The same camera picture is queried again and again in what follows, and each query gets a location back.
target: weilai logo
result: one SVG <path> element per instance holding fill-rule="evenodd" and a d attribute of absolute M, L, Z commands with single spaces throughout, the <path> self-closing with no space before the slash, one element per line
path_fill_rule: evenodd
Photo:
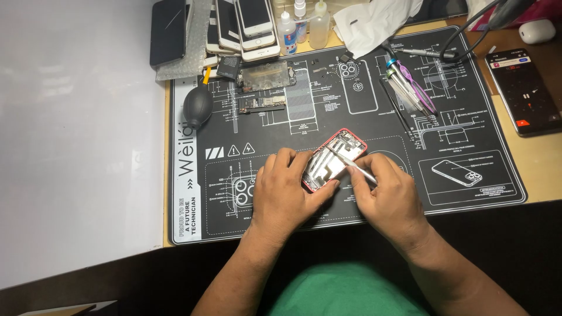
<path fill-rule="evenodd" d="M 178 129 L 178 132 L 180 133 L 178 145 L 180 148 L 183 146 L 183 148 L 178 151 L 178 166 L 183 164 L 179 167 L 180 169 L 182 169 L 182 171 L 179 171 L 181 172 L 179 174 L 179 176 L 181 177 L 182 175 L 188 174 L 193 171 L 188 166 L 192 164 L 194 160 L 194 157 L 191 157 L 191 155 L 195 153 L 195 150 L 192 146 L 195 135 L 193 134 L 194 130 L 187 127 L 186 122 L 181 123 L 181 129 Z"/>

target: plastic dropper bottle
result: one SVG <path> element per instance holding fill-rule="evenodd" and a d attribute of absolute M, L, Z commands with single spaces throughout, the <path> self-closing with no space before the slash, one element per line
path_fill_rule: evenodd
<path fill-rule="evenodd" d="M 296 53 L 297 30 L 289 12 L 283 11 L 281 13 L 281 20 L 277 25 L 277 33 L 279 34 L 279 43 L 283 54 L 289 56 Z"/>
<path fill-rule="evenodd" d="M 294 21 L 297 26 L 297 43 L 306 41 L 306 23 L 299 22 L 306 19 L 306 2 L 305 0 L 294 0 Z"/>
<path fill-rule="evenodd" d="M 310 20 L 310 47 L 321 49 L 328 44 L 328 33 L 330 32 L 330 13 L 323 0 L 316 4 L 314 15 L 316 17 Z"/>

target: green shirt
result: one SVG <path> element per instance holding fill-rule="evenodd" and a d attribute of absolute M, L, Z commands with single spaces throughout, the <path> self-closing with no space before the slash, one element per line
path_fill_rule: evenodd
<path fill-rule="evenodd" d="M 303 271 L 284 289 L 269 315 L 429 314 L 368 266 L 335 263 Z"/>

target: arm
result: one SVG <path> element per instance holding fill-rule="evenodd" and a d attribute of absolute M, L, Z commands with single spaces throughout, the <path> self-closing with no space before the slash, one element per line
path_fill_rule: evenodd
<path fill-rule="evenodd" d="M 429 225 L 411 176 L 382 154 L 356 163 L 371 169 L 378 181 L 371 191 L 364 176 L 348 167 L 357 206 L 408 262 L 425 298 L 439 315 L 527 315 Z"/>
<path fill-rule="evenodd" d="M 301 187 L 311 151 L 281 148 L 257 172 L 250 227 L 192 315 L 254 315 L 269 273 L 289 236 L 329 199 L 334 180 L 313 194 Z"/>

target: black rubber bulb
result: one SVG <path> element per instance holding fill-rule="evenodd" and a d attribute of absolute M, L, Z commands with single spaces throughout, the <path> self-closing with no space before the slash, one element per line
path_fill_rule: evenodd
<path fill-rule="evenodd" d="M 199 129 L 212 113 L 212 95 L 206 84 L 198 85 L 189 91 L 183 101 L 183 116 L 187 127 Z"/>

